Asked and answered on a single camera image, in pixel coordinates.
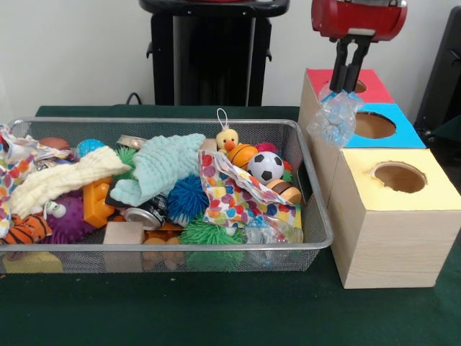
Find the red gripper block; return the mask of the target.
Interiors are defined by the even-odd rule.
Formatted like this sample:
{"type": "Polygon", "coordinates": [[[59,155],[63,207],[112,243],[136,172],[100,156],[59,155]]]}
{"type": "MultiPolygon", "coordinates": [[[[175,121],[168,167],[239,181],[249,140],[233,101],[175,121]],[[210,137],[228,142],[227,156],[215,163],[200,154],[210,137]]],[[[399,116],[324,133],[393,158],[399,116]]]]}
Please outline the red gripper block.
{"type": "Polygon", "coordinates": [[[402,30],[408,6],[406,1],[324,1],[313,0],[311,22],[322,37],[339,39],[336,43],[336,60],[330,90],[350,93],[356,88],[364,57],[370,40],[357,41],[352,62],[346,60],[352,39],[347,35],[361,35],[373,42],[390,41],[402,30]]]}

